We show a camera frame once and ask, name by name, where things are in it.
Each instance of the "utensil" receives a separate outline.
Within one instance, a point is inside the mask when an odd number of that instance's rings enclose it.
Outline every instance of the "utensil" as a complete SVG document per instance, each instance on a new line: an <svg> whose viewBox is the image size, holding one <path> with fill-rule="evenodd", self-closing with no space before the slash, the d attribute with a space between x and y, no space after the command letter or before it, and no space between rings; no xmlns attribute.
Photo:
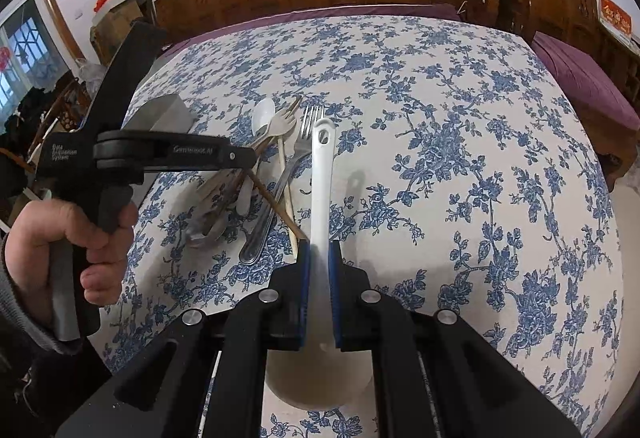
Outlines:
<svg viewBox="0 0 640 438"><path fill-rule="evenodd" d="M262 142L273 138L274 136L283 136L291 131L296 126L296 116L294 111L290 111L290 108L280 109L271 119L269 127L265 134L258 136L251 142L249 147L257 148ZM233 171L229 172L218 172L212 178L207 180L207 182L203 183L196 189L196 195L200 201L203 201L210 195L220 183L223 183L228 179Z"/></svg>
<svg viewBox="0 0 640 438"><path fill-rule="evenodd" d="M324 107L307 106L300 124L300 132L293 146L293 157L287 162L276 187L273 198L280 201L284 186L289 181L291 173L296 168L300 160L311 153L311 133L315 122L324 116ZM268 203L263 203L255 224L254 231L247 238L244 246L240 250L239 260L244 264L254 264L260 258L264 244L267 241L271 222L273 221L274 210Z"/></svg>
<svg viewBox="0 0 640 438"><path fill-rule="evenodd" d="M258 131L263 127L269 130L269 124L276 114L276 104L273 103L271 98L263 98L254 107L254 111L251 116L251 130L254 132L254 136L258 134ZM252 171L254 174L258 172L258 165L260 165L260 158L255 163ZM245 217L249 214L249 208L251 207L251 192L254 189L254 182L247 176L242 182L240 192L238 193L238 199L236 199L236 212L238 215Z"/></svg>
<svg viewBox="0 0 640 438"><path fill-rule="evenodd" d="M334 123L328 118L317 121L312 140L311 270L305 344L297 352L268 351L266 382L287 404L317 411L356 398L369 384L373 370L370 352L343 353L335 346L329 280Z"/></svg>
<svg viewBox="0 0 640 438"><path fill-rule="evenodd" d="M287 108L287 111L294 115L300 106L300 102L302 101L302 97L297 97L293 103ZM271 138L267 138L262 140L255 147L255 154L260 157L260 155L264 152L264 150L271 143ZM212 179L209 179L210 182L215 182L215 186L213 186L209 193L206 194L201 201L207 199L210 193L212 193L221 183L224 183L222 177L227 180L227 186L225 187L225 192L222 194L222 197L216 203L215 208L206 212L204 215L194 216L194 219L190 223L190 226L187 229L187 246L191 248L202 248L206 245L213 244L217 241L217 239L222 235L225 231L226 224L228 224L228 216L222 215L225 212L226 208L229 206L231 201L234 198L236 190L240 186L242 180L244 179L244 173L239 173L232 180L228 181L230 177L232 177L233 171L220 171L216 176ZM225 223L224 228L222 230L216 230L212 233L213 225L215 224L218 218L222 217L223 221L220 223Z"/></svg>
<svg viewBox="0 0 640 438"><path fill-rule="evenodd" d="M295 221L293 221L293 219L287 213L286 209L275 199L273 199L273 196L271 196L271 193L267 190L267 187L264 186L264 183L260 181L260 178L258 178L258 176L256 176L253 171L247 171L246 173L249 179L254 182L255 188L258 189L262 197L267 200L268 204L271 205L271 208L276 211L276 214L278 214L284 221L284 224L289 227L289 230L292 231L294 237L297 237L298 239L308 239L302 229L298 225L296 225Z"/></svg>

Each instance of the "table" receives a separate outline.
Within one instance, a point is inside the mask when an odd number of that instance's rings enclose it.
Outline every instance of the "table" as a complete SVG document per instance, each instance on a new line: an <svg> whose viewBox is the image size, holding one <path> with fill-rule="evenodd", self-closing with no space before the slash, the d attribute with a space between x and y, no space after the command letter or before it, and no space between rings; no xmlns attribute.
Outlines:
<svg viewBox="0 0 640 438"><path fill-rule="evenodd" d="M523 40L408 17L276 24L185 49L137 92L178 92L193 132L251 140L272 96L322 103L338 139L330 232L372 284L405 307L459 312L588 436L606 402L622 319L622 266L607 187L586 134ZM287 147L291 154L293 138ZM260 168L276 181L275 149ZM310 160L295 173L308 233ZM228 210L210 251L186 246L197 172L161 174L140 209L124 292L92 339L117 370L183 310L233 307L294 262L286 227L238 262L257 216ZM373 436L373 392L306 413L266 391L262 436Z"/></svg>

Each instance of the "cardboard box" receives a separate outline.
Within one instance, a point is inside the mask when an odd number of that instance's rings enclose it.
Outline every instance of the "cardboard box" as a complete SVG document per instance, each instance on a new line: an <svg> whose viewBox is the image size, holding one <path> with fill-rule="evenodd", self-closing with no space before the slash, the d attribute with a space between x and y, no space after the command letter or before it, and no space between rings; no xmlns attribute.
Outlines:
<svg viewBox="0 0 640 438"><path fill-rule="evenodd" d="M109 11L97 26L91 28L90 40L103 66L111 59L131 30L131 23L143 17L136 0L126 0Z"/></svg>
<svg viewBox="0 0 640 438"><path fill-rule="evenodd" d="M131 23L143 19L142 11L136 0L125 0L112 9L108 9L110 0L101 10L102 19L90 30L90 41L98 55L100 63L108 66L118 51L122 41L131 30Z"/></svg>

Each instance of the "human hand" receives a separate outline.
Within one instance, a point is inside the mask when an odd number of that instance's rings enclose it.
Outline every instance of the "human hand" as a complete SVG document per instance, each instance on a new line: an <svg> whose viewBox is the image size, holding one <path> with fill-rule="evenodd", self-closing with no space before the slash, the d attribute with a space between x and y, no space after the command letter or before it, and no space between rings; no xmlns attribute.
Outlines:
<svg viewBox="0 0 640 438"><path fill-rule="evenodd" d="M84 298L98 306L116 303L137 220L138 210L130 203L120 212L119 228L107 234L73 203L60 199L29 202L6 240L4 263L31 317L44 326L51 324L49 243L61 239L87 249L86 260L91 265L80 276Z"/></svg>

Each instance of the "purple cushion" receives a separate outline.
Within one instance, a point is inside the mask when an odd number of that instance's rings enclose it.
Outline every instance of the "purple cushion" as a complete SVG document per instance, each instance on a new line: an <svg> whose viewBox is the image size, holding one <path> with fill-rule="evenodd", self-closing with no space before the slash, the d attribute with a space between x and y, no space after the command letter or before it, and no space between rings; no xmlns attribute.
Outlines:
<svg viewBox="0 0 640 438"><path fill-rule="evenodd" d="M634 108L589 55L540 32L531 47L569 100L578 100L633 131L640 129Z"/></svg>

